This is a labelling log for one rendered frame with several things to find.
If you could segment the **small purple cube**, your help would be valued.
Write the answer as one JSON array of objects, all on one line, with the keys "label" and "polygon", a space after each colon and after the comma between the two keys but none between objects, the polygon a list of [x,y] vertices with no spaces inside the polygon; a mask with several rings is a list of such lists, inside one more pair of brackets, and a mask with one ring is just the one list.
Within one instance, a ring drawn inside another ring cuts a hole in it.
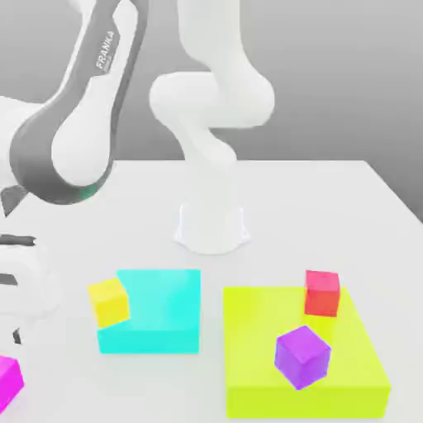
[{"label": "small purple cube", "polygon": [[300,326],[276,340],[274,366],[302,390],[327,375],[331,347],[309,326]]}]

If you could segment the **small red cube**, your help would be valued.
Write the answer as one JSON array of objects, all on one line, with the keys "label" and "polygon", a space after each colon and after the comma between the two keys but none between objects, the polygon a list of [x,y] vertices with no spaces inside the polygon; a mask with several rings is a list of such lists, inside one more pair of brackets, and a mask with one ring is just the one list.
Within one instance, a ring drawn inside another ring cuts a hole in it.
[{"label": "small red cube", "polygon": [[338,273],[306,271],[306,315],[337,317],[340,303],[340,279]]}]

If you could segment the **large cyan box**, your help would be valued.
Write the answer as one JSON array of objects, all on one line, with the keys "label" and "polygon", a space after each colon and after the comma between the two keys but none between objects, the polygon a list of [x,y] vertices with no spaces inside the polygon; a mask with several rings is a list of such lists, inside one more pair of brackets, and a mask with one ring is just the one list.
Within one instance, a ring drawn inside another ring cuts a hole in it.
[{"label": "large cyan box", "polygon": [[102,354],[196,354],[200,344],[201,271],[121,269],[130,318],[99,329]]}]

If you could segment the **small yellow cube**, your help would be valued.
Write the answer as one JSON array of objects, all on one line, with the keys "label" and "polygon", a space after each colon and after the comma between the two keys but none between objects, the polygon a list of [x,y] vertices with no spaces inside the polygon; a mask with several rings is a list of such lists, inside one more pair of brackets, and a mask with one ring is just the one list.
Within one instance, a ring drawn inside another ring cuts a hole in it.
[{"label": "small yellow cube", "polygon": [[99,329],[130,319],[128,296],[119,278],[89,285],[88,296]]}]

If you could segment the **small magenta cube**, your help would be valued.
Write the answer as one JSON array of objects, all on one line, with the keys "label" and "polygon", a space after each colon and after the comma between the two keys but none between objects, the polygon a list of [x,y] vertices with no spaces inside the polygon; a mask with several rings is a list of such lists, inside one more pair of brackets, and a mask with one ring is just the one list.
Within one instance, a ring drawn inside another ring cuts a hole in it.
[{"label": "small magenta cube", "polygon": [[18,361],[0,355],[0,415],[23,387],[24,381]]}]

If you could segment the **large lime box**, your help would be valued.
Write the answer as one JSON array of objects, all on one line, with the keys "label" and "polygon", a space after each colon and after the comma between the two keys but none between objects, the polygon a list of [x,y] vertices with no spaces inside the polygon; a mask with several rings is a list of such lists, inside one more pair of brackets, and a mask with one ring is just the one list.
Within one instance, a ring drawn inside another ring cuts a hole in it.
[{"label": "large lime box", "polygon": [[[385,415],[391,385],[346,288],[336,317],[308,316],[303,287],[223,290],[226,414],[230,418]],[[275,367],[277,338],[308,326],[330,347],[327,375],[297,390]]]}]

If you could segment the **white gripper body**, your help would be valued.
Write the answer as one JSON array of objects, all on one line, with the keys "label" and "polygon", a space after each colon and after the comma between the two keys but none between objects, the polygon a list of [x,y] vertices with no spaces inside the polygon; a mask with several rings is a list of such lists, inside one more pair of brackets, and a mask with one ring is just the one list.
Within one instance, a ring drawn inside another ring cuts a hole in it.
[{"label": "white gripper body", "polygon": [[40,316],[0,315],[0,351],[33,344],[36,339],[36,327],[40,322]]}]

